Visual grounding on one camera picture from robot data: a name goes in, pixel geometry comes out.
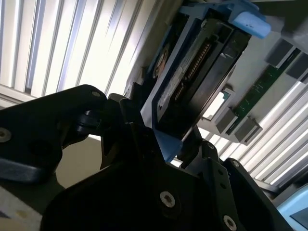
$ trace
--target blue metal frame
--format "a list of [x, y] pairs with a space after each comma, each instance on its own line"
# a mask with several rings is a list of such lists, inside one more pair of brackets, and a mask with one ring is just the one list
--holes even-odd
[[[179, 9], [179, 13], [188, 15], [189, 18], [170, 57], [168, 58], [163, 72], [158, 78], [155, 86], [153, 87], [148, 99], [146, 100], [141, 110], [141, 114], [146, 126], [150, 128], [155, 128], [157, 124], [156, 108], [159, 97], [168, 82], [170, 81], [174, 69], [180, 62], [181, 56], [183, 55], [182, 50], [185, 47], [185, 43], [189, 41], [192, 32], [196, 28], [197, 22], [199, 22], [200, 24], [200, 22], [204, 20], [209, 9], [213, 9], [224, 14], [230, 24], [259, 38], [264, 38], [271, 30], [270, 25], [265, 22], [265, 17], [258, 11], [258, 7], [247, 0], [227, 0], [225, 2], [217, 4], [190, 3], [189, 5], [181, 6]], [[165, 34], [164, 39], [160, 44], [160, 47], [156, 52], [150, 67], [148, 68], [147, 77], [152, 77], [154, 64], [156, 63], [156, 59], [164, 46], [165, 40], [167, 39], [167, 35], [170, 32], [170, 29], [171, 27]], [[171, 145], [168, 139], [166, 139], [165, 137], [161, 138], [159, 136], [161, 136], [161, 134], [157, 133], [156, 137], [160, 146], [166, 147], [167, 145]], [[179, 150], [179, 143], [172, 143], [173, 145], [177, 143], [177, 147], [171, 148], [169, 150]], [[163, 153], [163, 156], [166, 161], [171, 161], [176, 154], [176, 152], [168, 152], [167, 154]]]

